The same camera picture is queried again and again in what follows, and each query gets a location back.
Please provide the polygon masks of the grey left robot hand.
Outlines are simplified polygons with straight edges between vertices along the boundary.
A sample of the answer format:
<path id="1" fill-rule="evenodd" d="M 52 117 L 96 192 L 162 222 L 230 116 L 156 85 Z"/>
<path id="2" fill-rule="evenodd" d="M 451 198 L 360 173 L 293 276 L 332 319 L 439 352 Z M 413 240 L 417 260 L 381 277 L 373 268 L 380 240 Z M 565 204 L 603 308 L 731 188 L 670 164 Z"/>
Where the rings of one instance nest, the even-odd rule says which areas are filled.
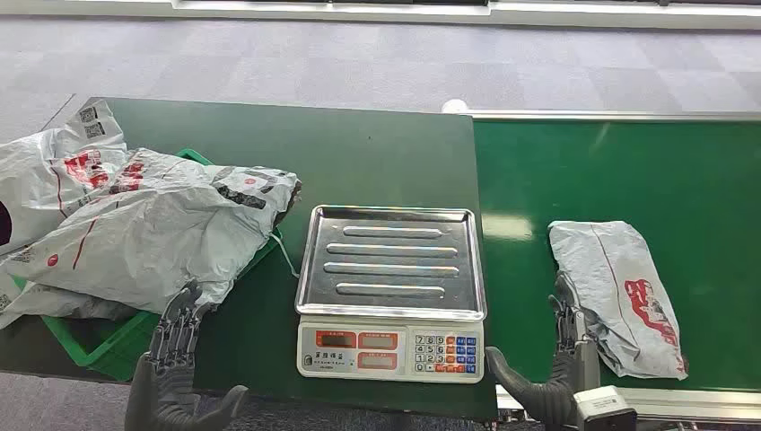
<path id="1" fill-rule="evenodd" d="M 244 385 L 228 390 L 214 409 L 197 411 L 195 349 L 201 321 L 211 308 L 209 303 L 197 304 L 202 293 L 198 282 L 191 280 L 164 309 L 148 350 L 136 364 L 126 430 L 223 430 L 237 417 L 249 392 Z"/>

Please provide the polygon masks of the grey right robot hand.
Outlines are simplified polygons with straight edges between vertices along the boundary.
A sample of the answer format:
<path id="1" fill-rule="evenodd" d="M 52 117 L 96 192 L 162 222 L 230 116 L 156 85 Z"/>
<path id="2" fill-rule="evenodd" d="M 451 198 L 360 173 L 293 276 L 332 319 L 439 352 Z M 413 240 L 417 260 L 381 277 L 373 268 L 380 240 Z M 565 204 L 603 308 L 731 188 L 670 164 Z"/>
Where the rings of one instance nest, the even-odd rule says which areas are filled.
<path id="1" fill-rule="evenodd" d="M 523 407 L 529 417 L 546 427 L 561 429 L 576 421 L 573 395 L 578 391 L 578 368 L 582 350 L 591 342 L 585 315 L 574 282 L 564 271 L 557 272 L 555 293 L 548 297 L 555 316 L 555 351 L 551 375 L 533 383 L 511 368 L 498 347 L 486 347 L 485 359 L 496 381 Z"/>

